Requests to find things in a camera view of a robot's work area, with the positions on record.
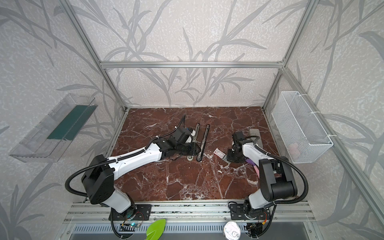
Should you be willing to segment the red white staples box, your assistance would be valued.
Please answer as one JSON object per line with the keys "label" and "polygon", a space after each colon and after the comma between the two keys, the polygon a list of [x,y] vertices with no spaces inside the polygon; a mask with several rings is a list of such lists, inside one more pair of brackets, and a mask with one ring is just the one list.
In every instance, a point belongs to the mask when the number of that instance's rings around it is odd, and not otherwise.
{"label": "red white staples box", "polygon": [[227,156],[224,152],[222,152],[222,151],[219,150],[218,148],[215,149],[214,154],[215,154],[216,156],[218,156],[219,158],[221,158],[222,160],[225,160],[225,159],[226,159],[226,156]]}

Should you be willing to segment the black stapler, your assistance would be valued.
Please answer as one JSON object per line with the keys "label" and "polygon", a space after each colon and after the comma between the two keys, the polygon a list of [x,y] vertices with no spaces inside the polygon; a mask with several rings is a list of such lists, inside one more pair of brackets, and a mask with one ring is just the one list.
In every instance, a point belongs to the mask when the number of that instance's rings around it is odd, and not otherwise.
{"label": "black stapler", "polygon": [[204,133],[204,137],[203,137],[203,140],[201,142],[201,151],[199,152],[199,154],[197,155],[197,162],[201,162],[202,159],[203,159],[203,156],[204,156],[204,150],[205,150],[205,145],[206,145],[206,142],[207,142],[207,137],[208,137],[208,133],[209,133],[209,130],[210,130],[210,125],[208,124],[207,127],[206,127],[206,130],[205,130],[205,133]]}

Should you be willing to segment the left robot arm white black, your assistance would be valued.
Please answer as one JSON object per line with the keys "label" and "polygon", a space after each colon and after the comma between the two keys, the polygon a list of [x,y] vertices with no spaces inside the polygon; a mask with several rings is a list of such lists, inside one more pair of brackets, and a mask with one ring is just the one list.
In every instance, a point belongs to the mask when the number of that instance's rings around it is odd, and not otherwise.
{"label": "left robot arm white black", "polygon": [[115,187],[115,180],[144,165],[173,155],[196,156],[201,148],[193,141],[197,131],[184,127],[174,129],[169,135],[154,138],[149,145],[123,155],[105,158],[94,157],[91,164],[65,182],[68,192],[89,198],[93,205],[108,206],[121,215],[135,211],[131,198]]}

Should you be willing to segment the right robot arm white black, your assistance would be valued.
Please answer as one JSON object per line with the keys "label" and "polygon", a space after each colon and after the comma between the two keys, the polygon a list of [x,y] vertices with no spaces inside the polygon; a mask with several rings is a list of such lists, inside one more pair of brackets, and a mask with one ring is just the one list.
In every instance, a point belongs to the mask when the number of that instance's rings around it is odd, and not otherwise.
{"label": "right robot arm white black", "polygon": [[242,132],[235,132],[232,137],[228,161],[242,163],[249,159],[259,169],[260,188],[246,198],[251,209],[295,204],[306,198],[309,182],[304,173],[286,157],[275,156],[259,147],[257,136],[246,137]]}

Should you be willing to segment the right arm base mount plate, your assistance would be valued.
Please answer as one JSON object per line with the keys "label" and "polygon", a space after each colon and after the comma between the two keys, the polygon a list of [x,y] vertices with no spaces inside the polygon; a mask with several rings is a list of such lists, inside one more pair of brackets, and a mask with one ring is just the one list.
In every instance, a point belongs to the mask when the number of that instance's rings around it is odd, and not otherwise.
{"label": "right arm base mount plate", "polygon": [[270,211],[266,209],[252,209],[244,204],[229,202],[231,220],[256,220],[264,221],[270,218]]}

